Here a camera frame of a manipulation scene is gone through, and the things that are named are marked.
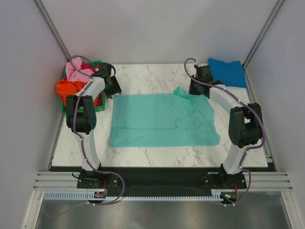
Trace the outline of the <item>teal t shirt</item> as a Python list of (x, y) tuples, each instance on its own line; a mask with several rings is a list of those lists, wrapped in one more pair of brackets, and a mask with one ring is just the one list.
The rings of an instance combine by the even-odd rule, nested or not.
[(214, 110), (203, 95), (177, 87), (171, 94), (114, 98), (110, 147), (216, 146)]

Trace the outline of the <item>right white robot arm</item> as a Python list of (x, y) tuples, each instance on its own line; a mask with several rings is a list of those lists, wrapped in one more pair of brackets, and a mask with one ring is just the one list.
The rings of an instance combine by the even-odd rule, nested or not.
[(214, 80), (209, 65), (195, 63), (194, 68), (196, 73), (190, 76), (189, 93), (206, 96), (229, 114), (231, 146), (218, 173), (212, 175), (212, 182), (224, 188), (233, 188), (235, 185), (245, 187), (244, 161), (249, 150), (258, 148), (258, 141), (264, 141), (261, 107), (257, 103), (246, 104), (220, 80)]

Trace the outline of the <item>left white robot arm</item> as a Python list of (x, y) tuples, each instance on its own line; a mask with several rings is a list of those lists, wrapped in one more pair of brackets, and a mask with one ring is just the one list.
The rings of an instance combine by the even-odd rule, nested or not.
[(122, 92), (115, 74), (113, 65), (102, 63), (79, 92), (66, 98), (66, 125), (78, 139), (82, 157), (77, 188), (107, 189), (109, 175), (102, 172), (94, 141), (97, 124), (94, 100), (99, 94), (111, 97)]

